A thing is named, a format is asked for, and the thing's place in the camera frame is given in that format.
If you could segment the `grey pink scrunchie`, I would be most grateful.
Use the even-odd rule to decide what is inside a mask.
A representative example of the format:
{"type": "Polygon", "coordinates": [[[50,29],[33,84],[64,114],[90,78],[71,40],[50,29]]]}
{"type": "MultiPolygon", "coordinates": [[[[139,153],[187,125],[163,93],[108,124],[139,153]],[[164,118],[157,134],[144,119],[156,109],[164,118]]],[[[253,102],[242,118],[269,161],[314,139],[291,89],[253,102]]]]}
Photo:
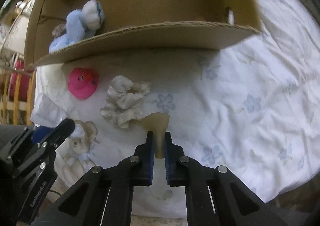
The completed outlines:
{"type": "Polygon", "coordinates": [[[53,39],[57,39],[58,37],[61,37],[64,34],[66,34],[66,24],[58,24],[54,27],[52,31],[53,39]]]}

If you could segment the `white floral bed sheet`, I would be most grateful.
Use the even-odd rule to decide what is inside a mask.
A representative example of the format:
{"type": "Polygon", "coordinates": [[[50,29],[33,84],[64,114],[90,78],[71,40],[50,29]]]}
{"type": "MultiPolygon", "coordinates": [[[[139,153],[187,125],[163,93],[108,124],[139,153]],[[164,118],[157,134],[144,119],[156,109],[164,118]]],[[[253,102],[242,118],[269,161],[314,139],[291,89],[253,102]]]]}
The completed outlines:
{"type": "Polygon", "coordinates": [[[122,75],[151,83],[142,113],[168,114],[186,155],[227,166],[263,201],[304,218],[319,200],[319,25],[299,0],[257,1],[262,33],[220,52],[134,50],[38,67],[36,94],[97,128],[81,164],[115,166],[146,139],[140,124],[116,128],[100,114],[122,75]],[[67,88],[75,68],[99,75],[85,100],[67,88]]]}

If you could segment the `pink plush duck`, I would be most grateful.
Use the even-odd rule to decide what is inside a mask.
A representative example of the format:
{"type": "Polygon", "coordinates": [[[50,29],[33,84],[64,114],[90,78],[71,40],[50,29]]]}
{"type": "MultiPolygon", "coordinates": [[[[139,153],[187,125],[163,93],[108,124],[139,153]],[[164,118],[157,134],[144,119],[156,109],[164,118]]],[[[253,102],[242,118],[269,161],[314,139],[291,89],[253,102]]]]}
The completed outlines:
{"type": "Polygon", "coordinates": [[[79,100],[93,95],[98,86],[99,75],[93,69],[75,68],[68,75],[67,88],[79,100]]]}

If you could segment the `tan soft piece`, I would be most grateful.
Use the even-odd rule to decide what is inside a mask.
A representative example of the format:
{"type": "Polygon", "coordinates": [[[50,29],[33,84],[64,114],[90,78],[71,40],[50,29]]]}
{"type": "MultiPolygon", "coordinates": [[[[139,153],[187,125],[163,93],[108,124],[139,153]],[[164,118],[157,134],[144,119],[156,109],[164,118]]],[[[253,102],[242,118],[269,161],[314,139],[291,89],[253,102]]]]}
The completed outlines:
{"type": "Polygon", "coordinates": [[[140,121],[145,130],[153,132],[153,141],[155,145],[154,156],[156,159],[163,159],[165,156],[164,138],[169,124],[169,118],[170,116],[165,113],[152,113],[140,121]]]}

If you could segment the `beige satin scrunchie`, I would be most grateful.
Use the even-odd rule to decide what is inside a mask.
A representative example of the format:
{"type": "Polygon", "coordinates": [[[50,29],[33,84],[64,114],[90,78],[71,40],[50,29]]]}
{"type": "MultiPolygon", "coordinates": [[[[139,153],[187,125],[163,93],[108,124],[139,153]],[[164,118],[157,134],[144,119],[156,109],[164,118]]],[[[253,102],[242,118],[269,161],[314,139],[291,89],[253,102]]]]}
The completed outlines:
{"type": "Polygon", "coordinates": [[[107,89],[101,116],[116,128],[129,128],[130,121],[142,119],[140,106],[150,90],[149,82],[133,82],[125,76],[115,76],[107,89]]]}

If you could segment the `wooden chair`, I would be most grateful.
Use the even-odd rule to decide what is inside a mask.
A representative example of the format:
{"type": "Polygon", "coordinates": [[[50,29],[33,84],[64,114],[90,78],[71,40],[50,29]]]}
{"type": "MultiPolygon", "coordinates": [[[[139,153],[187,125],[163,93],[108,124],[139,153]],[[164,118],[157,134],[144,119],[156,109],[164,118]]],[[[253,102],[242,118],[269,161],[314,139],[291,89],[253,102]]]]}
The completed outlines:
{"type": "Polygon", "coordinates": [[[1,124],[32,125],[35,71],[1,66],[1,124]]]}

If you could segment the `brown cardboard box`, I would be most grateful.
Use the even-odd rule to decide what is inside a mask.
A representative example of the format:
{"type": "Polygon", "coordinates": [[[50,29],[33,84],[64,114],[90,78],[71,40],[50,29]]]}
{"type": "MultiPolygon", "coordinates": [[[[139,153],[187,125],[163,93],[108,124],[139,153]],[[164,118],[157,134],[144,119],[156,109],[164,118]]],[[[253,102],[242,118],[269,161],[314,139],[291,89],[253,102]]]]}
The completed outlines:
{"type": "Polygon", "coordinates": [[[25,39],[27,67],[134,48],[221,50],[261,31],[256,0],[98,0],[105,21],[97,34],[50,53],[53,29],[87,1],[35,1],[25,39]]]}

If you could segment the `light blue plush toy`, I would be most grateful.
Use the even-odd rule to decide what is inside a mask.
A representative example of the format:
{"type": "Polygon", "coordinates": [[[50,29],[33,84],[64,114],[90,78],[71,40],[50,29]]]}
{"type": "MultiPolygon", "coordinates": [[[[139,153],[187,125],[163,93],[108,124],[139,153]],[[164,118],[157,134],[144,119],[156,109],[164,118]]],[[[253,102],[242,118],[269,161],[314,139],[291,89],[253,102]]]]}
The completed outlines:
{"type": "Polygon", "coordinates": [[[105,21],[104,11],[97,0],[89,0],[82,9],[71,11],[66,18],[66,34],[53,39],[49,46],[52,54],[65,47],[95,36],[105,21]]]}

